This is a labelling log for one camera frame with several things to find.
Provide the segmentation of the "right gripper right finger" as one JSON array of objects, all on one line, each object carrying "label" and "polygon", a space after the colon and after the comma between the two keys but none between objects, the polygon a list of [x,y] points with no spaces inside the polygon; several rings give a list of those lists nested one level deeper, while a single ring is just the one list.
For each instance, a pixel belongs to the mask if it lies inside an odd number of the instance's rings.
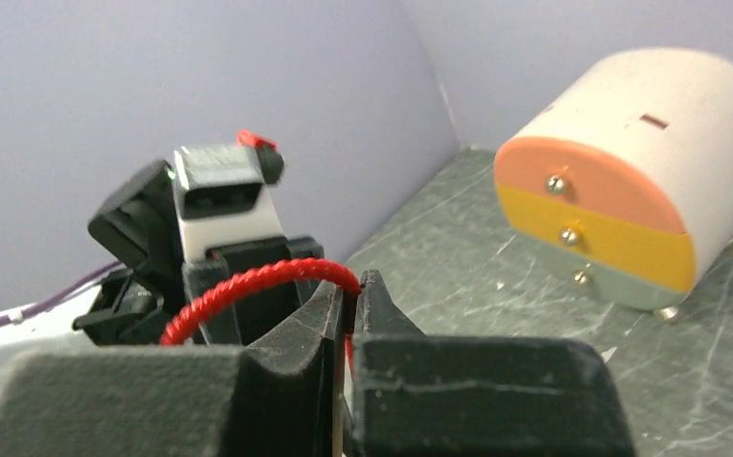
[{"label": "right gripper right finger", "polygon": [[423,333],[364,272],[351,456],[632,456],[612,375],[572,339]]}]

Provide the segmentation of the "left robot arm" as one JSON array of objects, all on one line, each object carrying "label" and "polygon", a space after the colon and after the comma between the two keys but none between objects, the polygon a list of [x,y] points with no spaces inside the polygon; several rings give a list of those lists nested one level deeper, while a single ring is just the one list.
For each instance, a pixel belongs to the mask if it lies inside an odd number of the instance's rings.
[{"label": "left robot arm", "polygon": [[229,277],[320,258],[286,237],[269,190],[283,157],[250,147],[179,149],[129,179],[95,212],[89,234],[115,262],[38,304],[0,314],[0,368],[35,346],[157,343],[190,301]]}]

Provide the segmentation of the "beige drawer cabinet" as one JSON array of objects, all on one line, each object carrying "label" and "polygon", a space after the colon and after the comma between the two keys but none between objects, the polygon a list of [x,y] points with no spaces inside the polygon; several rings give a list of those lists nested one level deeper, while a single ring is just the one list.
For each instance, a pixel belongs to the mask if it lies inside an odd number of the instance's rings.
[{"label": "beige drawer cabinet", "polygon": [[733,240],[733,62],[612,54],[498,150],[508,223],[557,277],[674,320]]}]

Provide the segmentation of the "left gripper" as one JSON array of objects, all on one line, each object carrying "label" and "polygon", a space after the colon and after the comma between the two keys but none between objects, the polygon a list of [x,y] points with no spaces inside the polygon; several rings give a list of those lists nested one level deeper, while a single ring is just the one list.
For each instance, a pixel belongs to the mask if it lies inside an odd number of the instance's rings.
[{"label": "left gripper", "polygon": [[323,258],[324,248],[310,236],[278,236],[212,248],[208,258],[183,265],[188,301],[204,296],[236,276],[235,287],[223,287],[207,319],[188,339],[204,345],[248,345],[264,336],[301,306],[318,287],[317,280],[288,280],[279,262]]}]

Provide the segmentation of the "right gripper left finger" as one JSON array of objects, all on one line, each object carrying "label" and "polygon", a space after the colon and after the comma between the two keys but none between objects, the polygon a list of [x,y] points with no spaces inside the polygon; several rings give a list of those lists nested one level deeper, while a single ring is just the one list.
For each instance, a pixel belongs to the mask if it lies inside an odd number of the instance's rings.
[{"label": "right gripper left finger", "polygon": [[44,348],[0,375],[0,456],[334,456],[344,295],[246,347]]}]

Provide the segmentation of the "red cable lock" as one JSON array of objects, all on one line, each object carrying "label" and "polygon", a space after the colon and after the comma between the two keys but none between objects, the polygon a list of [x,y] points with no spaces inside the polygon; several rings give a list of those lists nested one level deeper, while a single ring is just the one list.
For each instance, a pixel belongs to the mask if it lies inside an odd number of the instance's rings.
[{"label": "red cable lock", "polygon": [[279,261],[236,273],[204,292],[183,307],[165,326],[159,340],[163,347],[181,346],[209,318],[240,300],[265,289],[297,280],[321,280],[344,293],[343,306],[353,308],[361,293],[361,285],[347,267],[319,258]]}]

